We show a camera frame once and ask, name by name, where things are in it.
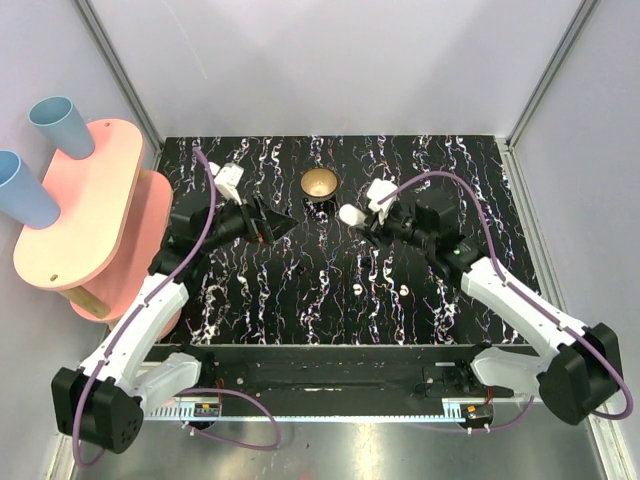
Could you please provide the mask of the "white earbud charging case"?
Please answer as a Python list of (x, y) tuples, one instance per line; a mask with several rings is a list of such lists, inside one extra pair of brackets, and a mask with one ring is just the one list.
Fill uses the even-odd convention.
[(351, 204), (344, 204), (338, 212), (339, 219), (349, 227), (359, 227), (365, 223), (367, 215)]

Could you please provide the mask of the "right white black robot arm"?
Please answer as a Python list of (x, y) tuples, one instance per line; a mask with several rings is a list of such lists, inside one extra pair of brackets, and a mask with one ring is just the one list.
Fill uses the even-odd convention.
[(344, 205), (339, 218), (378, 248), (401, 241), (423, 251), (438, 278), (487, 306), (534, 348), (533, 356), (481, 348), (454, 371), (463, 395), (502, 387), (537, 396), (558, 419), (577, 425), (619, 391), (623, 370), (615, 332), (565, 314), (493, 262), (483, 247), (461, 234), (446, 198), (435, 197), (424, 206), (371, 201), (366, 212)]

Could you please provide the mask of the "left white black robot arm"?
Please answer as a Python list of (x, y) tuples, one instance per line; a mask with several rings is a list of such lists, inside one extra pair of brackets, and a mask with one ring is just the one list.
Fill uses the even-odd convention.
[(169, 321), (193, 296), (209, 265), (209, 252), (243, 239), (270, 245), (296, 226), (294, 218), (253, 197), (205, 207), (169, 227), (139, 293), (108, 337), (76, 369), (61, 368), (51, 382), (58, 429), (73, 446), (89, 443), (112, 453), (126, 451), (145, 415), (189, 390), (196, 396), (215, 386), (215, 358), (181, 345), (160, 365), (142, 363)]

